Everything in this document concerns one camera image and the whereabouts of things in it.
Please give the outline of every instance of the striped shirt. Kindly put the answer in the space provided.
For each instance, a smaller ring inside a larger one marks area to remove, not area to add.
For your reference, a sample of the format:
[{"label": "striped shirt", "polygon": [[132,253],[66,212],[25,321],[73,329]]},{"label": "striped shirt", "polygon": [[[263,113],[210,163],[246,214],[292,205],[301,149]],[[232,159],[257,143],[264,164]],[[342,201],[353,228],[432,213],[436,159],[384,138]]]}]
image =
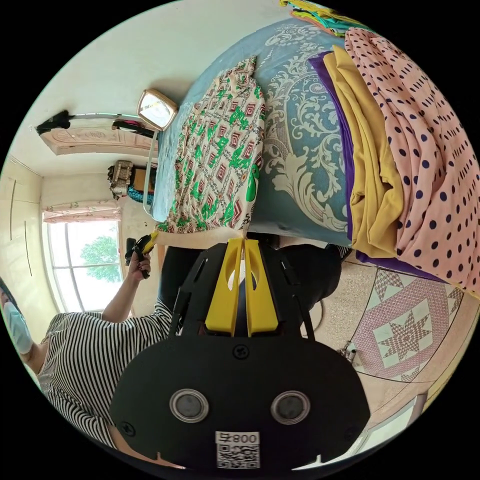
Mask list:
[{"label": "striped shirt", "polygon": [[98,312],[61,313],[50,323],[49,347],[38,374],[43,393],[74,427],[115,448],[110,405],[124,368],[142,350],[167,338],[172,313],[158,298],[151,315],[122,323]]}]

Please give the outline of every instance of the person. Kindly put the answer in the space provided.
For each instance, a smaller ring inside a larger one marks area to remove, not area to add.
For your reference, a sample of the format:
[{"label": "person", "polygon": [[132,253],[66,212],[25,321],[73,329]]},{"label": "person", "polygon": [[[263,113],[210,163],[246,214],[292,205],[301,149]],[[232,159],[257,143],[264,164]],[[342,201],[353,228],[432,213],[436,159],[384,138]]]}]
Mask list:
[{"label": "person", "polygon": [[[335,245],[325,249],[309,244],[292,245],[281,250],[302,284],[303,301],[309,309],[337,288],[342,261],[350,253],[349,249]],[[52,319],[39,344],[33,342],[25,319],[13,303],[6,300],[3,307],[22,361],[37,375],[41,390],[66,420],[107,447],[177,468],[182,467],[162,459],[161,452],[152,460],[132,450],[116,429],[109,410],[127,364],[142,350],[167,338],[178,290],[201,252],[167,248],[158,296],[149,315],[128,317],[144,279],[142,271],[150,271],[150,257],[146,255],[139,261],[135,253],[120,289],[102,313],[60,313]],[[246,319],[245,282],[239,293],[238,315]]]}]

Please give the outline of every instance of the bag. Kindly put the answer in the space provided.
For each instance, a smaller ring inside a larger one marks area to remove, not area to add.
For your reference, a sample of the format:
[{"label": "bag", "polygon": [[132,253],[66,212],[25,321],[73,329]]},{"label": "bag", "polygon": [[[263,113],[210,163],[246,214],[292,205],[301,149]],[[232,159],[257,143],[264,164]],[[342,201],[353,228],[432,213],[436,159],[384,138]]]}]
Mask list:
[{"label": "bag", "polygon": [[115,165],[108,169],[110,190],[115,200],[127,195],[133,166],[134,164],[131,161],[117,160]]}]

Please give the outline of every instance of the pink curtain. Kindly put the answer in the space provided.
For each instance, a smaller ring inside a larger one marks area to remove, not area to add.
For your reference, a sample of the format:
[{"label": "pink curtain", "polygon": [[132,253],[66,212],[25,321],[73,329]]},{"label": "pink curtain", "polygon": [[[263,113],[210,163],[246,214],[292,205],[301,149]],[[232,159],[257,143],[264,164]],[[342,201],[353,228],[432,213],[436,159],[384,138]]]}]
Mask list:
[{"label": "pink curtain", "polygon": [[115,200],[75,201],[43,209],[43,221],[48,224],[121,220],[121,210]]}]

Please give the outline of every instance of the qr code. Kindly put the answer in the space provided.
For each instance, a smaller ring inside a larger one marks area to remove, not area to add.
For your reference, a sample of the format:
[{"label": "qr code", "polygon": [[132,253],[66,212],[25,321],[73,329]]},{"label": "qr code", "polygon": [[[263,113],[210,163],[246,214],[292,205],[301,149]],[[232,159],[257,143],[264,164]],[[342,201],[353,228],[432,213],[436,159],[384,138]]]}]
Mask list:
[{"label": "qr code", "polygon": [[217,445],[219,469],[259,469],[260,445]]},{"label": "qr code", "polygon": [[258,432],[217,431],[216,465],[219,469],[259,469],[260,434]]}]

